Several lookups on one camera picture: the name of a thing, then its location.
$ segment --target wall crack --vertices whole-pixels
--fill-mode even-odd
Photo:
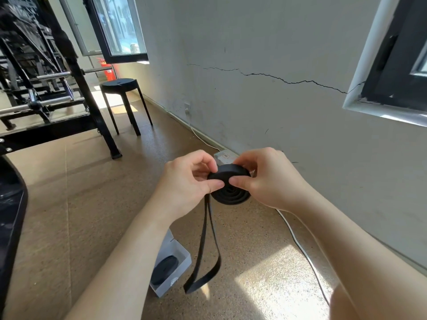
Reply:
[[[345,92],[345,91],[341,91],[340,89],[337,89],[336,87],[332,87],[332,86],[328,86],[328,85],[320,84],[320,83],[316,82],[315,80],[301,80],[301,81],[299,81],[299,82],[288,82],[288,81],[285,81],[284,79],[282,79],[282,78],[280,78],[280,77],[273,76],[273,75],[270,75],[270,74],[264,74],[264,73],[249,73],[249,74],[245,74],[245,73],[243,73],[239,68],[234,68],[234,69],[221,69],[221,68],[218,68],[218,67],[203,67],[203,66],[201,66],[201,65],[197,65],[197,64],[187,64],[187,65],[188,65],[188,66],[198,66],[198,67],[201,67],[202,69],[218,69],[218,70],[220,70],[220,71],[224,71],[224,72],[238,71],[240,74],[245,75],[245,76],[251,76],[251,75],[263,75],[263,76],[267,76],[267,77],[275,78],[276,80],[281,80],[281,81],[282,81],[283,83],[285,83],[285,84],[313,83],[313,84],[315,84],[315,85],[318,85],[318,86],[321,86],[321,87],[324,87],[324,88],[327,88],[327,89],[333,89],[333,90],[338,91],[338,92],[340,92],[340,93],[342,93],[342,94],[349,94],[349,93],[351,93],[351,92],[352,92],[356,87],[358,87],[359,85],[362,85],[362,84],[364,84],[364,83],[366,82],[366,81],[363,81],[363,82],[359,83],[358,85],[356,85],[355,87],[353,87],[350,91]]]

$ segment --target weight machine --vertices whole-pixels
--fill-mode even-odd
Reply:
[[[0,134],[0,155],[84,131],[98,129],[113,159],[121,157],[85,80],[85,74],[48,0],[0,0],[0,85],[12,107],[0,110],[7,132]],[[74,78],[78,88],[68,85]],[[75,98],[78,91],[81,98]],[[82,104],[85,112],[52,120],[51,112]],[[43,124],[16,129],[13,119],[39,115]]]

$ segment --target hand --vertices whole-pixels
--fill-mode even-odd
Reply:
[[[156,205],[156,214],[172,223],[194,209],[205,194],[224,186],[221,180],[206,179],[217,171],[214,158],[204,150],[167,162],[149,203]]]
[[[279,150],[249,150],[240,155],[234,164],[255,173],[254,177],[233,176],[230,184],[249,191],[259,202],[272,208],[293,212],[316,193]]]

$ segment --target black resistance band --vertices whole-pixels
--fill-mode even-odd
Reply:
[[[212,192],[212,197],[218,202],[227,205],[240,204],[245,202],[251,195],[248,191],[245,191],[241,188],[234,187],[230,185],[228,179],[232,176],[251,176],[247,169],[235,165],[235,164],[226,164],[218,167],[218,172],[210,173],[207,177],[208,180],[218,179],[222,180],[225,183],[225,186],[218,191]],[[206,239],[206,226],[207,226],[207,213],[209,212],[209,219],[211,221],[213,238],[215,240],[216,249],[218,250],[218,259],[215,266],[207,272],[204,276],[196,281],[197,274],[199,273],[201,258],[203,256],[203,248],[205,247]],[[218,242],[216,240],[216,233],[214,227],[214,221],[212,220],[212,208],[211,208],[211,197],[209,194],[205,195],[205,219],[203,221],[203,228],[201,230],[200,237],[200,246],[199,253],[197,255],[197,260],[195,262],[193,273],[190,275],[187,282],[184,284],[185,294],[193,293],[195,290],[199,289],[211,279],[218,274],[221,268],[221,253],[220,248],[218,247]]]

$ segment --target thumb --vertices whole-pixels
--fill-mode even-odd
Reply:
[[[206,194],[219,190],[225,185],[224,182],[221,180],[206,180],[202,181],[201,183],[203,183],[203,188],[205,189]]]
[[[238,188],[249,191],[249,187],[253,181],[253,178],[250,176],[233,176],[230,177],[228,182]]]

